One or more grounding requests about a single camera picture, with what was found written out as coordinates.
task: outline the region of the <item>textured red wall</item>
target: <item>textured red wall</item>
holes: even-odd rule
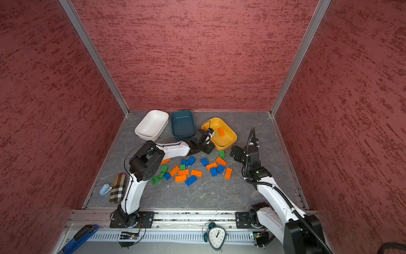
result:
[[[337,253],[406,242],[406,2],[332,1],[277,122]]]
[[[58,1],[0,3],[0,253],[49,253],[123,113]]]
[[[73,0],[130,109],[270,110],[318,0]]]

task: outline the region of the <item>building block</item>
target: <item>building block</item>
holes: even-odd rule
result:
[[[226,157],[224,151],[219,151],[219,152],[218,152],[218,156],[219,156],[220,158],[222,158],[222,159],[224,159],[224,158]]]
[[[193,166],[193,164],[196,162],[196,159],[194,157],[190,157],[188,159],[188,162],[189,162],[189,166]]]
[[[166,173],[168,171],[168,166],[167,165],[163,165],[161,168],[161,172],[162,173]]]
[[[228,167],[227,170],[226,170],[226,174],[225,174],[224,178],[230,179],[231,172],[233,172],[233,169]]]
[[[167,180],[169,180],[169,178],[171,178],[171,174],[166,173],[166,174],[164,175],[164,178],[167,179]]]
[[[217,173],[221,174],[221,173],[223,172],[223,170],[224,170],[224,166],[223,166],[223,165],[219,165],[219,166],[217,167]]]
[[[217,167],[217,163],[213,162],[212,164],[207,165],[207,166],[206,166],[207,171],[209,171],[212,167]]]
[[[154,177],[151,179],[151,183],[152,183],[153,185],[156,185],[160,180],[161,180],[161,179],[160,179],[159,177],[154,176]]]
[[[188,180],[185,181],[185,183],[189,187],[190,185],[192,185],[196,181],[197,181],[197,178],[195,176],[191,176]]]
[[[223,165],[223,167],[225,167],[227,165],[227,162],[225,162],[222,158],[218,157],[216,159],[216,162],[220,165]]]
[[[187,179],[186,175],[175,176],[175,182],[184,182],[186,181],[186,179]]]
[[[187,166],[187,167],[190,166],[189,162],[187,160],[185,160],[185,159],[182,159],[181,163],[185,164],[185,166]]]
[[[164,164],[166,164],[166,163],[168,163],[168,162],[170,162],[170,161],[171,161],[171,159],[166,159],[166,160],[164,160],[164,161],[161,162],[161,165],[164,165]]]
[[[176,166],[176,167],[173,168],[173,170],[171,170],[171,171],[169,172],[169,174],[170,174],[171,176],[174,176],[174,175],[176,175],[176,173],[177,173],[179,170],[180,170],[179,166]]]
[[[212,174],[212,176],[216,176],[216,175],[217,175],[217,170],[216,170],[216,168],[215,168],[215,167],[212,167],[212,168],[210,169],[210,173]]]
[[[218,135],[219,135],[220,137],[224,137],[224,130],[223,130],[223,128],[217,128],[217,132],[218,132]]]
[[[192,172],[190,173],[192,176],[198,176],[198,177],[202,177],[203,172],[199,171],[199,170],[194,170],[192,169]]]
[[[209,165],[209,162],[207,161],[206,158],[201,159],[200,162],[202,163],[203,167],[206,167],[207,165]]]
[[[178,176],[187,176],[189,174],[189,170],[181,170],[178,172]]]

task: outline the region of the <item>orange building block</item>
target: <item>orange building block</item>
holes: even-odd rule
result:
[[[218,135],[219,135],[220,137],[223,137],[223,136],[224,136],[223,128],[217,128],[217,132],[218,132]]]
[[[179,166],[176,166],[176,167],[173,168],[173,170],[171,170],[171,171],[169,172],[169,174],[170,174],[171,176],[174,176],[174,175],[176,175],[176,173],[177,173],[179,170],[180,170],[180,167],[179,167]]]
[[[183,175],[187,176],[188,174],[189,174],[189,170],[186,170],[186,169],[178,172],[178,176],[183,176]]]
[[[222,158],[218,157],[216,159],[217,163],[225,167],[227,165],[227,162],[225,162]]]
[[[202,177],[203,172],[199,171],[199,170],[194,170],[192,169],[192,172],[190,173],[192,176],[198,176],[198,177]]]
[[[168,163],[168,162],[170,162],[170,161],[171,161],[171,159],[166,159],[166,160],[164,160],[164,161],[161,162],[161,165],[164,165],[165,163]]]
[[[228,167],[227,171],[226,171],[226,174],[224,175],[224,178],[230,179],[231,172],[233,172],[233,169]]]
[[[212,167],[217,167],[217,163],[213,162],[212,164],[207,165],[207,171],[209,171]]]
[[[175,176],[175,182],[184,182],[187,180],[187,176],[186,175],[182,175],[182,176]]]

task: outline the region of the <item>clock face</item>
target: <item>clock face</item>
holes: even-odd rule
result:
[[[218,249],[223,244],[226,231],[223,228],[214,227],[209,231],[209,241],[213,248]]]

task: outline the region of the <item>plaid pouch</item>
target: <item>plaid pouch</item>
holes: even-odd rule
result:
[[[125,186],[127,185],[127,175],[120,173],[116,176],[113,183],[113,188],[110,192],[110,204],[121,202],[125,195]]]

